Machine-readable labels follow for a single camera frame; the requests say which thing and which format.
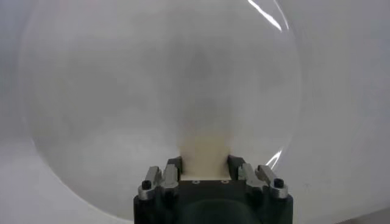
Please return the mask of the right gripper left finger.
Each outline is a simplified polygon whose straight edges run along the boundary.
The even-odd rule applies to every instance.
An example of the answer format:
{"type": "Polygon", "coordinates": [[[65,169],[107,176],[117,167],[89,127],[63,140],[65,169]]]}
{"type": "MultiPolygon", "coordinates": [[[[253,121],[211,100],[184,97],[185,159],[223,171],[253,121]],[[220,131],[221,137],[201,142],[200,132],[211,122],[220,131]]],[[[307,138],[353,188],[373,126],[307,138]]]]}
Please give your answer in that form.
{"type": "Polygon", "coordinates": [[[158,166],[151,166],[145,179],[138,187],[140,200],[152,200],[160,192],[164,198],[175,198],[179,190],[182,174],[182,157],[168,159],[164,171],[158,166]]]}

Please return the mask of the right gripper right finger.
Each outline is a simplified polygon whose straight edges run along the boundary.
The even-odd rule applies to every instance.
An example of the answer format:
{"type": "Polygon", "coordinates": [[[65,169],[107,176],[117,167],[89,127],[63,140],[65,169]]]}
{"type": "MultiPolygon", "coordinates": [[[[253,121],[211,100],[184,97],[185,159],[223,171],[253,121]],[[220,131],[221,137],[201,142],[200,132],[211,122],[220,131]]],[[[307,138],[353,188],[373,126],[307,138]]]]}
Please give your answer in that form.
{"type": "Polygon", "coordinates": [[[258,165],[253,168],[242,157],[229,155],[227,157],[229,175],[232,180],[243,180],[246,186],[255,191],[269,192],[272,198],[287,199],[288,187],[284,180],[279,178],[267,165],[258,165]]]}

